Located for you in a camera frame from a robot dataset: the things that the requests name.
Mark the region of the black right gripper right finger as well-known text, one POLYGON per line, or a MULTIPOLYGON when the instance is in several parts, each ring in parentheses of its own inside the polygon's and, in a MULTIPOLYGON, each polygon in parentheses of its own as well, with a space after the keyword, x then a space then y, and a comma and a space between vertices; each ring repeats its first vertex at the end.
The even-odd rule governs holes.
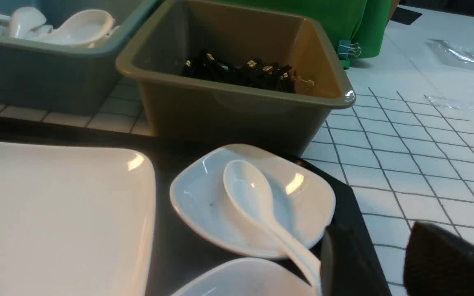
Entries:
POLYGON ((474 296, 474 244, 433 223, 414 223, 403 286, 409 296, 474 296))

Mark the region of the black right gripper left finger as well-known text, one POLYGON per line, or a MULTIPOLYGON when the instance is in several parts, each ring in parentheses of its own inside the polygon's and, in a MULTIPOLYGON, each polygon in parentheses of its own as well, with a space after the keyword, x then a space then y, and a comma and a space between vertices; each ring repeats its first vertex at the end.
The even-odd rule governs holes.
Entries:
POLYGON ((365 296, 365 264, 352 232, 329 225, 321 246, 321 293, 323 296, 365 296))

